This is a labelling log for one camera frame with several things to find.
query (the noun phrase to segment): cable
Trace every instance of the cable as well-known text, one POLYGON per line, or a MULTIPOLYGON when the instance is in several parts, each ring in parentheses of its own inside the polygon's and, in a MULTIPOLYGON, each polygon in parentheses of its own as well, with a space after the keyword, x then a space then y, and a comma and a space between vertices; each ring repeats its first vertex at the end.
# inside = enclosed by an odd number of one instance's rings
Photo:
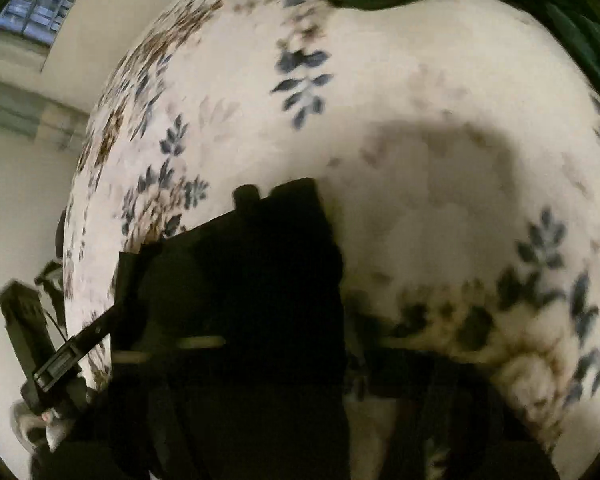
POLYGON ((62 339, 64 340, 64 342, 66 343, 66 338, 64 337, 64 334, 62 333, 62 330, 60 330, 60 327, 58 326, 58 323, 56 323, 56 320, 53 319, 53 317, 51 316, 51 314, 49 314, 44 308, 42 309, 44 311, 44 313, 47 315, 47 317, 51 320, 51 323, 54 324, 54 326, 56 327, 56 330, 58 330, 58 332, 60 333, 60 335, 62 336, 62 339))

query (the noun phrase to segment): wall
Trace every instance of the wall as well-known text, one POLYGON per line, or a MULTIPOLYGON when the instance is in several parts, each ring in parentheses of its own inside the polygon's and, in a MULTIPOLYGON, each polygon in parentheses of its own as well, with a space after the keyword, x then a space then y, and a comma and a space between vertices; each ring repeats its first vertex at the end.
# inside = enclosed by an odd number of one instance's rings
POLYGON ((0 80, 89 113, 109 73, 171 1, 77 0, 46 62, 35 52, 26 62, 3 55, 0 80))
MULTIPOLYGON (((76 159, 52 144, 0 131, 0 288, 11 278, 32 284, 54 257, 76 159)), ((23 382, 0 312, 0 455, 21 480, 29 477, 29 457, 11 432, 9 408, 23 382)))

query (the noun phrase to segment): white floral fabric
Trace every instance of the white floral fabric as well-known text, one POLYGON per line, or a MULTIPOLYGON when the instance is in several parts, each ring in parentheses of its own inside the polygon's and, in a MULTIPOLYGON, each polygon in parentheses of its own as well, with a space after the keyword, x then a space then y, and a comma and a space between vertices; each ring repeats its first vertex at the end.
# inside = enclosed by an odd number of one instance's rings
MULTIPOLYGON (((119 251, 318 181, 342 297, 383 341, 479 366, 579 477, 600 451, 600 97, 533 17, 497 0, 368 12, 325 0, 176 0, 90 117, 66 215, 71 333, 113 300, 119 251)), ((356 394, 352 478, 394 403, 356 394)), ((91 385, 109 372, 100 346, 91 385)))

